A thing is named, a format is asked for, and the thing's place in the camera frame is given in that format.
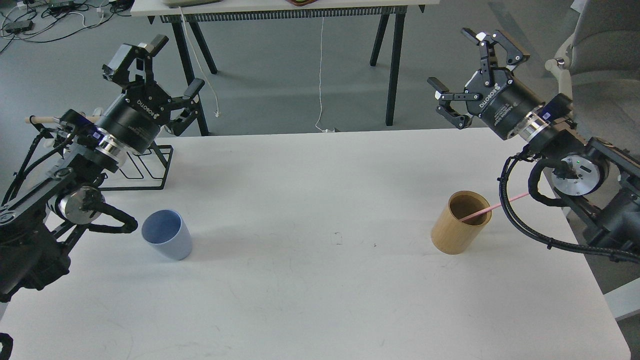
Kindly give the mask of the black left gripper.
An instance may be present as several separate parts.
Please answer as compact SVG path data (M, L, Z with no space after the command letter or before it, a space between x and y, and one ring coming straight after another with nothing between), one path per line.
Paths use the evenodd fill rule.
M169 37L158 34L150 43L124 43L102 66L103 79L122 91L95 125L138 154L151 145L162 125L170 134L181 136L202 112L197 109L197 98L205 80L194 78L182 96L172 98L154 80L153 57L168 42ZM143 75L137 73L131 80L130 67L134 63ZM178 110L181 112L177 117L169 118L171 112Z

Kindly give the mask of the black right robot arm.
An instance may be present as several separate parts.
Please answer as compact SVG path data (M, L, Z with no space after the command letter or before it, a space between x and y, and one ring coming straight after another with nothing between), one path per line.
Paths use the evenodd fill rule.
M510 223L548 249L638 264L638 160L600 137L580 137L570 116L572 101L564 93L544 102L519 81L514 70L530 55L509 34L466 27L461 32L478 47L479 69L460 92L450 91L436 77L427 81L435 89L436 112L457 129L468 128L477 117L503 141L515 136L525 141L498 177L498 198ZM518 217L507 187L521 161L534 165L527 180L531 198L573 210L586 225L586 244L544 235Z

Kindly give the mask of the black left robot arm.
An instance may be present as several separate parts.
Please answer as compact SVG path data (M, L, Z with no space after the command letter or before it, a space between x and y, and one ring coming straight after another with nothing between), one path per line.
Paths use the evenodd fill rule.
M100 186L128 155L155 146L162 127L180 135L198 115L197 96L205 82L194 79L181 96L170 96L156 82L153 59L169 38L149 44L123 44L103 66L103 77L121 94L97 118L68 110L53 118L39 138L56 134L57 146L46 156L24 162L1 203L1 301L20 289L42 290L69 273L70 252L85 231L130 234L137 221L106 203ZM26 176L47 157L62 160L47 178L22 195Z

